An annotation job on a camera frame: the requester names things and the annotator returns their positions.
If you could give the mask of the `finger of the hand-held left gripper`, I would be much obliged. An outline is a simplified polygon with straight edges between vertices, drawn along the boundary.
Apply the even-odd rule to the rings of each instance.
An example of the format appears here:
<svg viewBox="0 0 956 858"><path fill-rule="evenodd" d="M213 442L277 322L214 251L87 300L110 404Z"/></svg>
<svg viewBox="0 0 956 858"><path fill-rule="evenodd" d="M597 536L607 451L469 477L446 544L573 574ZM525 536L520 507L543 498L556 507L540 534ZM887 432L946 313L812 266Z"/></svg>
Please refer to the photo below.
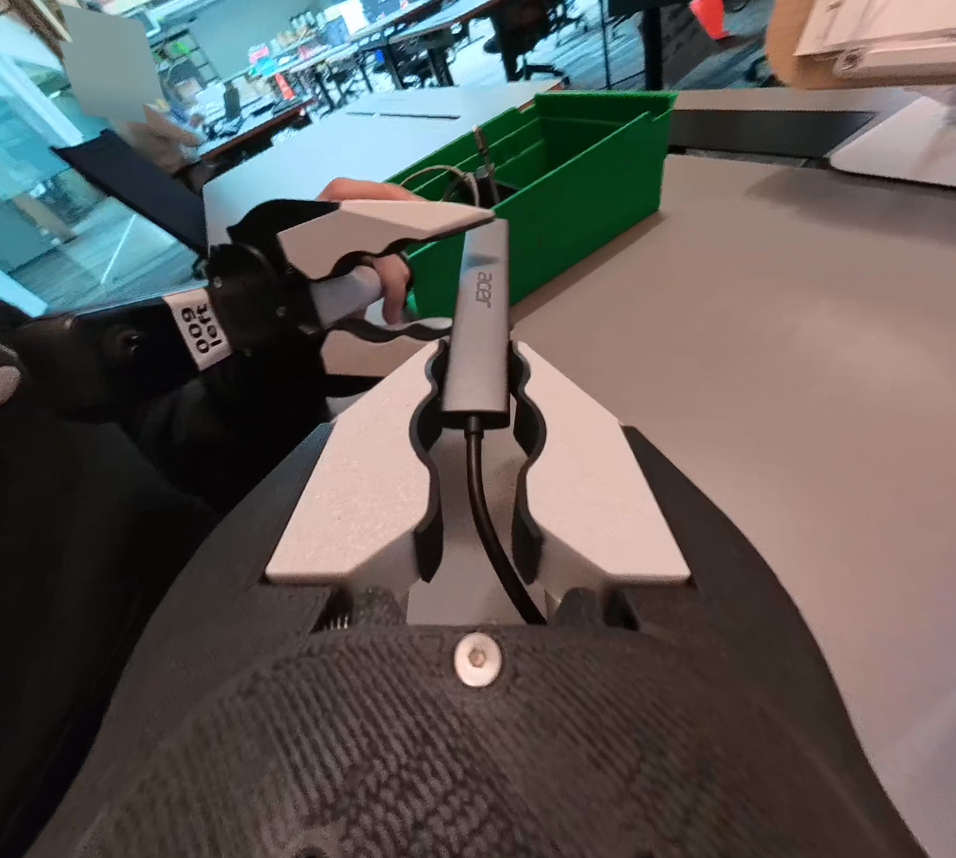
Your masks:
<svg viewBox="0 0 956 858"><path fill-rule="evenodd" d="M450 337L452 321L446 317L419 319L402 313L389 325L383 317L384 288L376 271L350 271L340 277L311 280L308 290L322 330L344 332L372 344L398 339L432 342Z"/></svg>
<svg viewBox="0 0 956 858"><path fill-rule="evenodd" d="M427 200L347 200L320 217L278 233L286 260L307 278L331 278L365 256L434 243L495 219L486 208Z"/></svg>

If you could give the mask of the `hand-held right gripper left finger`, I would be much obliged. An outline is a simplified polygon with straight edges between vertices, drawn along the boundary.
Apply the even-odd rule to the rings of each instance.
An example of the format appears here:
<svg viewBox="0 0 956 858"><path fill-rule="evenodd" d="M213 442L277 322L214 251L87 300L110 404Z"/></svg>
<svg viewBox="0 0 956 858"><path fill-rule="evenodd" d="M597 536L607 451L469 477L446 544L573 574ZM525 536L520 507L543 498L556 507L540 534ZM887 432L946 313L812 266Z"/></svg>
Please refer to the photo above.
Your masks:
<svg viewBox="0 0 956 858"><path fill-rule="evenodd" d="M405 596L444 553L440 477L448 343L428 344L332 423L266 566L274 585Z"/></svg>

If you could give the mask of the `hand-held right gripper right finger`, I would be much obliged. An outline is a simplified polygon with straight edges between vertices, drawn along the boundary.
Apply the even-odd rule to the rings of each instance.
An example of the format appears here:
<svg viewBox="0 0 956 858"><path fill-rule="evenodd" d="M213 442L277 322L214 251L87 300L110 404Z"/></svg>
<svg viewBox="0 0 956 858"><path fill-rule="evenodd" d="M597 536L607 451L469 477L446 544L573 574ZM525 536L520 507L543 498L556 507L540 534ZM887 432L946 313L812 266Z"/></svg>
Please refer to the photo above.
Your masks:
<svg viewBox="0 0 956 858"><path fill-rule="evenodd" d="M621 424L530 346L509 359L521 466L511 554L548 595L682 585L690 569Z"/></svg>

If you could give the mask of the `grey usb hub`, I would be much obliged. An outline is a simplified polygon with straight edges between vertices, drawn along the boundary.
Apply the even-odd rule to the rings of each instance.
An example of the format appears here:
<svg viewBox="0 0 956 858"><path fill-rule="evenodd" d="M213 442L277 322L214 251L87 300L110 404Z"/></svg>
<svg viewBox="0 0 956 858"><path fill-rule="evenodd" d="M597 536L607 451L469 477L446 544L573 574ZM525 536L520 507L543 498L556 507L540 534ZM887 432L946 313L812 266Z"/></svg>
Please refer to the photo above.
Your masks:
<svg viewBox="0 0 956 858"><path fill-rule="evenodd" d="M510 422L508 220L465 235L448 346L441 417L447 430Z"/></svg>

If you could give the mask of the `green plastic bin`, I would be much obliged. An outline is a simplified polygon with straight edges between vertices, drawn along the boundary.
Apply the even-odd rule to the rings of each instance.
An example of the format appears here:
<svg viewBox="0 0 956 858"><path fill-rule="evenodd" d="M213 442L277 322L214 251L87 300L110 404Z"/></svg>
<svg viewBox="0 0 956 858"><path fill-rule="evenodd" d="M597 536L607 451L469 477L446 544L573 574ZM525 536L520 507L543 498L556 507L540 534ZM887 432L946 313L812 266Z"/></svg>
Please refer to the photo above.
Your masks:
<svg viewBox="0 0 956 858"><path fill-rule="evenodd" d="M551 90L482 125L519 302L658 210L675 91Z"/></svg>

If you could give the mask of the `grey desk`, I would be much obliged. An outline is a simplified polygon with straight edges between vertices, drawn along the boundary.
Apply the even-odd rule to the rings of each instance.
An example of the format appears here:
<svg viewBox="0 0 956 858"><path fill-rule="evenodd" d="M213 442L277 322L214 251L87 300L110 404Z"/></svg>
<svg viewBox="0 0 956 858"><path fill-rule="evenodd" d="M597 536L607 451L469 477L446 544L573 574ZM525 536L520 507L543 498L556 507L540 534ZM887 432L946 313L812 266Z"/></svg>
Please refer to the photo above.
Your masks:
<svg viewBox="0 0 956 858"><path fill-rule="evenodd" d="M513 318L755 545L954 856L954 194L671 154L660 210Z"/></svg>

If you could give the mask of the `person's left hand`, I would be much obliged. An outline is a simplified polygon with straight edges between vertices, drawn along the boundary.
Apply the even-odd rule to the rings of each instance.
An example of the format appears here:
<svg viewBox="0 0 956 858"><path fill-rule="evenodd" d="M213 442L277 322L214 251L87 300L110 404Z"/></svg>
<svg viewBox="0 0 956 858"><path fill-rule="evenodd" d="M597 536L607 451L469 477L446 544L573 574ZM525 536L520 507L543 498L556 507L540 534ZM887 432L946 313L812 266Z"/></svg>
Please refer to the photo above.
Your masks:
<svg viewBox="0 0 956 858"><path fill-rule="evenodd" d="M317 196L322 201L348 202L353 200L422 202L424 198L405 190L399 185L385 182L356 180L338 177L331 180ZM399 254L382 256L366 254L362 257L363 266L376 272L382 289L382 314L388 325L400 323L404 308L411 271Z"/></svg>

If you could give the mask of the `black flat panel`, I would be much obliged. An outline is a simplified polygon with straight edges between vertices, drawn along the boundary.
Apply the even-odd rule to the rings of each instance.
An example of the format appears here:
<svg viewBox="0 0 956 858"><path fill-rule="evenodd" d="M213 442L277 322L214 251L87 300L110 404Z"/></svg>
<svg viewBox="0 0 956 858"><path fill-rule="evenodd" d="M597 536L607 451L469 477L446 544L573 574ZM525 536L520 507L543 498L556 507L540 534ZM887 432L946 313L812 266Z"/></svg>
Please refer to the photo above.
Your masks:
<svg viewBox="0 0 956 858"><path fill-rule="evenodd" d="M199 256L209 254L204 202L180 180L137 152L111 129L71 147L51 147L105 195L149 220Z"/></svg>

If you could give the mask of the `long grey table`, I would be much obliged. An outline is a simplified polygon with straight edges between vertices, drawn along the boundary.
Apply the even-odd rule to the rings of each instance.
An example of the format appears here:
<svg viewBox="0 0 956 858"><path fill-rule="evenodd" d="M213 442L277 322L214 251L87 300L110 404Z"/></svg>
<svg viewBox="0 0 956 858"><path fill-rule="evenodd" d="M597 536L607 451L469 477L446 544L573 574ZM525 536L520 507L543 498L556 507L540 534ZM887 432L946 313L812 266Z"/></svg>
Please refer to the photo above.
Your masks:
<svg viewBox="0 0 956 858"><path fill-rule="evenodd" d="M453 87L448 51L456 36L467 34L476 20L491 23L492 13L501 2L509 0L451 0L435 9L436 0L424 0L368 26L352 38L360 57L381 54L385 71L398 90L408 88L403 73L407 65L424 57L424 73L438 87Z"/></svg>

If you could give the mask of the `black office chair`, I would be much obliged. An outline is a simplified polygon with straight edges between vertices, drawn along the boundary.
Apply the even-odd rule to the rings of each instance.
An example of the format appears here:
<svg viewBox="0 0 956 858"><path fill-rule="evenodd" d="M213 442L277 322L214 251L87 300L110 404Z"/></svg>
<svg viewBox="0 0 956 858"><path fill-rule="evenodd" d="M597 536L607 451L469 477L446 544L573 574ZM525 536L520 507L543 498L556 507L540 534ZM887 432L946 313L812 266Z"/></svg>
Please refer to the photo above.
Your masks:
<svg viewBox="0 0 956 858"><path fill-rule="evenodd" d="M501 2L492 13L492 35L482 49L498 55L508 81L531 81L535 75L557 78L561 87L569 87L570 77L554 63L531 63L528 57L544 39L570 27L578 34L587 34L585 15L569 12L567 0L509 0Z"/></svg>

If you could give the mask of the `person's black clothing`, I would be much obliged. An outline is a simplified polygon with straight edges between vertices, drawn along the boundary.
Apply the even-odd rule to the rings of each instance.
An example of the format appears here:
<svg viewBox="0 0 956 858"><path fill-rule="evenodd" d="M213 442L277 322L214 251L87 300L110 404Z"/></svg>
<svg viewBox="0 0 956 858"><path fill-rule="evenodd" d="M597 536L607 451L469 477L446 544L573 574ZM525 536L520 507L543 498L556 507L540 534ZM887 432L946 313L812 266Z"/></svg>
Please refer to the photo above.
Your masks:
<svg viewBox="0 0 956 858"><path fill-rule="evenodd" d="M116 422L58 414L2 365L2 856L29 851L185 572L174 652L255 582L327 421L323 377L201 379Z"/></svg>

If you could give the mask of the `orange traffic cone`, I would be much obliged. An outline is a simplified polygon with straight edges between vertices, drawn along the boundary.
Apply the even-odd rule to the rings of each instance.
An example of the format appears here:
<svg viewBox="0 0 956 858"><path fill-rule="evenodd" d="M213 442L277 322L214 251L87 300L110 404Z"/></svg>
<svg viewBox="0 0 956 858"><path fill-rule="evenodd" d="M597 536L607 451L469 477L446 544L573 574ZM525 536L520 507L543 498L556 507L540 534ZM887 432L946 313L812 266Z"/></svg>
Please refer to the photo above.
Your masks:
<svg viewBox="0 0 956 858"><path fill-rule="evenodd" d="M712 40L723 41L731 37L724 24L723 0L692 0L688 7Z"/></svg>

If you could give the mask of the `white stand base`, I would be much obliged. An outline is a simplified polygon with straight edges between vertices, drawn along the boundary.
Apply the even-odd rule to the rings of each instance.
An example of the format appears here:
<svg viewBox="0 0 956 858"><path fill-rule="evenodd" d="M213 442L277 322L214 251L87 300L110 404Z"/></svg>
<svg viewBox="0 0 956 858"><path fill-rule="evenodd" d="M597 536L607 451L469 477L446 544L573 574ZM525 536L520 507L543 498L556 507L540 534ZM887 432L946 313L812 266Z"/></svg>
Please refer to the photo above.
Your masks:
<svg viewBox="0 0 956 858"><path fill-rule="evenodd" d="M955 188L955 87L921 87L900 111L868 123L828 156L849 174Z"/></svg>

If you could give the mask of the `clear page holder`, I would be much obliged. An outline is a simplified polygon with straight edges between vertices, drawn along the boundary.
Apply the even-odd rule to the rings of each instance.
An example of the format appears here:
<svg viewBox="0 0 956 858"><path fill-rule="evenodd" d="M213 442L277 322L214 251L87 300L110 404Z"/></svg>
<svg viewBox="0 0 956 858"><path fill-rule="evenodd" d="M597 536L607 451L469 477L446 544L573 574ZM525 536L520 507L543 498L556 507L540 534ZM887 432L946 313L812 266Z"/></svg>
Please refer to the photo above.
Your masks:
<svg viewBox="0 0 956 858"><path fill-rule="evenodd" d="M954 78L955 29L860 40L837 56L833 73L843 79L894 79L900 84Z"/></svg>

